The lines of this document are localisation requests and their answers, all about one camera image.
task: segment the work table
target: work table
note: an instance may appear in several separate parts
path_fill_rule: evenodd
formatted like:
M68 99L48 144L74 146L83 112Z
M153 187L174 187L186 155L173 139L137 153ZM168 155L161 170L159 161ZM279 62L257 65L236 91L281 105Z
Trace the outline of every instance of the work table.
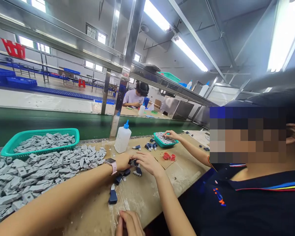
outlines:
M189 135L181 135L193 145L199 146L199 143ZM141 145L142 151L147 151L144 145L151 137L130 139L126 152L134 154L136 150L133 150L132 147L137 145ZM95 146L96 150L105 147L107 150L105 158L113 158L113 153L118 158L118 153L113 146L114 142L102 141L101 143L86 144ZM157 150L152 150L151 154L160 157L164 152L176 155L176 161L168 166L166 173L177 197L210 169L192 157L181 143L172 148L157 147ZM64 236L115 235L119 210L136 211L141 219L142 227L146 227L162 212L158 189L154 176L150 175L143 167L141 167L141 177L135 176L132 173L133 170L135 170L134 167L131 168L131 174L126 177L125 182L121 181L116 186L117 204L108 205L110 187L114 181L114 177L109 177L100 188L83 200L80 206L73 209L64 221L58 223L59 230L54 230L49 235L62 235L62 232Z

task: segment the smartwatch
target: smartwatch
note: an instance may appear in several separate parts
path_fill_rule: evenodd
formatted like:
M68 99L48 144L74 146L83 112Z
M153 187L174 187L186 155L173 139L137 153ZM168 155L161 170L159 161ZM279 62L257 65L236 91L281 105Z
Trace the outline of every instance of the smartwatch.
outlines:
M114 175L117 173L117 164L116 164L116 161L112 158L108 158L105 160L105 163L112 166L112 174L111 175Z

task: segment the navy polo shirt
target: navy polo shirt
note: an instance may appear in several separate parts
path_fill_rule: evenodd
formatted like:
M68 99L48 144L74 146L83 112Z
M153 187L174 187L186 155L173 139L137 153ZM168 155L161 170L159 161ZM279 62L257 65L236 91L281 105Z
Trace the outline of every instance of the navy polo shirt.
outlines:
M295 171L231 181L245 164L212 164L200 208L201 236L295 236Z

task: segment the hand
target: hand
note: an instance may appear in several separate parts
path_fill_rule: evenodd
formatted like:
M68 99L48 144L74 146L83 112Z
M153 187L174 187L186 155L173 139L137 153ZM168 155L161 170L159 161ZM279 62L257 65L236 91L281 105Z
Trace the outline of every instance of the hand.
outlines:
M134 211L119 211L116 236L145 236L139 216Z
M138 159L137 163L142 165L151 175L155 177L162 176L165 173L164 168L149 152L137 152L139 155L134 155L131 159Z
M120 170L122 171L122 170L130 168L130 165L128 164L128 162L131 159L131 156L132 155L130 155L130 154L126 153L126 152L121 153L121 154L116 156L115 160L116 160L117 170L118 171L120 171Z
M164 134L163 134L164 137L169 137L169 138L172 138L172 139L176 139L178 141L180 141L181 139L181 136L176 134L175 131L172 131L172 130L167 130Z
M137 103L130 103L131 106L134 106L134 107L140 107L141 106L141 103L137 102Z

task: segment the ear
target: ear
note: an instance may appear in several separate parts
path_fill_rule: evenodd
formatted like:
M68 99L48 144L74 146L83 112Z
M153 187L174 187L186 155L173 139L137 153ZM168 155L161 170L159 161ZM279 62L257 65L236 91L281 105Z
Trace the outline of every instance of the ear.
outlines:
M286 144L295 142L295 124L286 124Z

